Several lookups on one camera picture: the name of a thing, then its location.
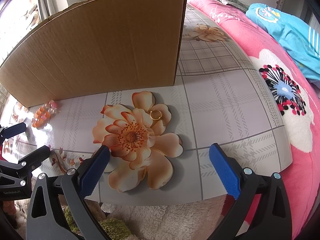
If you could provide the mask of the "pink floral quilt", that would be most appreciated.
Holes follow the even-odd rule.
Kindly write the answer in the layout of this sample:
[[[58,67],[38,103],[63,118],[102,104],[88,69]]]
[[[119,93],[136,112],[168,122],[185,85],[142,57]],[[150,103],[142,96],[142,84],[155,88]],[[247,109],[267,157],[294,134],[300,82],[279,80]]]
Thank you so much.
[[[311,218],[319,194],[319,98],[293,59],[245,12],[216,0],[188,0],[243,49],[260,71],[289,136],[292,164],[282,172],[291,207],[292,235]]]

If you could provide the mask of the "brown cardboard box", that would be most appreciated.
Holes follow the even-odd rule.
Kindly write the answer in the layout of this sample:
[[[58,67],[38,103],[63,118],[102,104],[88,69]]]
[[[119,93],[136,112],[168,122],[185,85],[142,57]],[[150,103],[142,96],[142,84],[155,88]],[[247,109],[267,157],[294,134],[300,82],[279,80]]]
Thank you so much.
[[[187,0],[86,0],[43,20],[1,65],[25,107],[175,82]]]

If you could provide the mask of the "blue folded blanket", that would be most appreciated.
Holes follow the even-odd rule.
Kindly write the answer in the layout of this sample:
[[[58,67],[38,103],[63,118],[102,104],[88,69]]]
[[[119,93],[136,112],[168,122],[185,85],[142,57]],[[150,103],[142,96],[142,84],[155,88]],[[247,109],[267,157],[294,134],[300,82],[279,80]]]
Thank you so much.
[[[253,3],[246,16],[271,35],[309,81],[319,81],[319,33],[300,18]]]

